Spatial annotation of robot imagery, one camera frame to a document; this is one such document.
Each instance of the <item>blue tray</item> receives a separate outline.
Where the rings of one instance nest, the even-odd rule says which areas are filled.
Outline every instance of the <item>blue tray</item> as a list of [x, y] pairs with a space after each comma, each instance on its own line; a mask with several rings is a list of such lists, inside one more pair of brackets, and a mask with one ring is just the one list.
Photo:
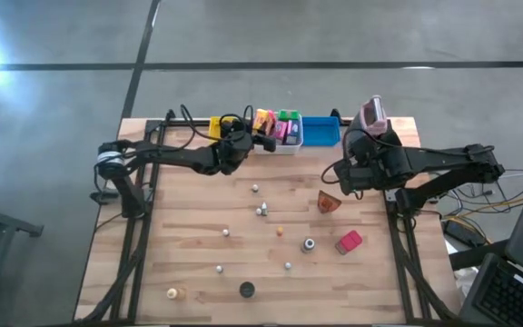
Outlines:
[[340, 125], [337, 117], [301, 118], [304, 146], [334, 146], [340, 141]]

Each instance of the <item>black floor line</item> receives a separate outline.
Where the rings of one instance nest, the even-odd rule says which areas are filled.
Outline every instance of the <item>black floor line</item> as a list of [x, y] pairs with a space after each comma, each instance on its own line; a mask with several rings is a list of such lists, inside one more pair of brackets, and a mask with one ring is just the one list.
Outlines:
[[146, 59], [146, 53], [149, 50], [149, 43], [151, 43], [154, 21], [156, 19], [160, 3], [161, 0], [153, 0], [151, 2], [151, 8], [149, 9], [149, 14], [146, 18], [146, 24], [144, 25], [143, 40], [141, 41], [141, 46], [139, 47], [138, 55], [136, 56], [136, 63], [134, 64], [133, 76], [131, 77], [131, 83], [128, 85], [128, 91], [126, 92], [126, 98], [124, 99], [124, 107], [121, 118], [130, 118], [133, 114], [134, 99], [136, 98], [138, 85], [141, 82], [143, 64], [144, 60]]
[[[146, 58], [148, 41], [139, 59]], [[0, 71], [118, 71], [133, 70], [132, 91], [138, 88], [142, 71], [235, 71], [301, 69], [489, 69], [523, 68], [523, 61], [467, 62], [236, 62], [236, 63], [115, 63], [115, 64], [0, 64]]]
[[523, 68], [523, 61], [467, 62], [258, 62], [258, 63], [149, 63], [153, 71], [300, 70], [300, 69], [477, 69]]
[[132, 70], [134, 64], [0, 64], [0, 71], [104, 71]]

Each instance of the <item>laptop keyboard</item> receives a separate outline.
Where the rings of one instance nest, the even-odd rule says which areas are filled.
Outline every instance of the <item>laptop keyboard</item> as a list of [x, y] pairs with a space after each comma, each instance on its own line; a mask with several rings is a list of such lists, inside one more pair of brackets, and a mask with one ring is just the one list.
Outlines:
[[523, 326], [523, 277], [509, 268], [497, 264], [487, 272], [491, 278], [475, 306], [496, 322]]

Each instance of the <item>white container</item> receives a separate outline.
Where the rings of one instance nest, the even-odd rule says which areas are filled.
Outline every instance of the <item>white container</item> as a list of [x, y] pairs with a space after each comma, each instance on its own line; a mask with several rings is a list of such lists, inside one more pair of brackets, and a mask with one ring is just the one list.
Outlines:
[[254, 144], [253, 152], [255, 154], [288, 154], [288, 155], [296, 154], [300, 150], [301, 145], [304, 144], [304, 126], [302, 126], [302, 123], [301, 123], [301, 114], [298, 114], [298, 117], [300, 117], [298, 119], [298, 121], [300, 122], [300, 144], [296, 144], [296, 145], [276, 144], [276, 151], [273, 153], [263, 150], [263, 145]]

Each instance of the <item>yellow cable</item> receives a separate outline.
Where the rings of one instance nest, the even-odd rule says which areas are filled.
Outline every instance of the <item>yellow cable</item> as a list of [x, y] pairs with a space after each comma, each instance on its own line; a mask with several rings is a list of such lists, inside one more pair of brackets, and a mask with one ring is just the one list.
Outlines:
[[484, 210], [484, 209], [489, 209], [489, 208], [494, 208], [494, 207], [497, 207], [497, 206], [502, 206], [502, 205], [510, 205], [510, 204], [514, 204], [514, 203], [520, 203], [520, 202], [523, 202], [523, 198], [521, 199], [517, 199], [517, 200], [513, 200], [513, 201], [506, 201], [506, 202], [502, 202], [502, 203], [493, 203], [493, 204], [490, 204], [490, 205], [486, 205], [486, 206], [483, 206], [481, 208], [478, 208], [474, 211], [471, 211], [469, 213], [463, 213], [463, 214], [458, 214], [458, 215], [451, 215], [451, 216], [446, 216], [445, 218], [447, 218], [447, 220], [449, 221], [452, 221], [454, 223], [459, 223], [460, 225], [462, 225], [463, 227], [473, 231], [473, 232], [476, 232], [476, 233], [479, 233], [480, 235], [482, 235], [485, 239], [486, 239], [486, 242], [488, 244], [491, 244], [491, 240], [487, 237], [486, 234], [482, 233], [480, 230], [478, 230], [478, 228], [476, 228], [476, 226], [460, 219], [461, 217], [467, 217], [469, 216], [470, 214], [472, 213], [476, 213], [477, 211], [481, 211], [481, 210]]
[[493, 208], [493, 207], [497, 207], [497, 206], [502, 206], [502, 205], [508, 205], [508, 204], [514, 204], [514, 203], [520, 203], [520, 202], [523, 202], [523, 198], [521, 199], [517, 199], [517, 200], [513, 200], [513, 201], [507, 201], [507, 202], [503, 202], [503, 203], [493, 203], [493, 204], [490, 204], [490, 205], [486, 205], [486, 206], [483, 206], [481, 208], [478, 208], [478, 209], [475, 209], [469, 213], [463, 213], [463, 214], [457, 214], [457, 215], [451, 215], [451, 216], [446, 216], [446, 217], [467, 217], [469, 216], [470, 214], [472, 213], [476, 213], [478, 211], [481, 211], [481, 210], [484, 210], [484, 209], [489, 209], [489, 208]]

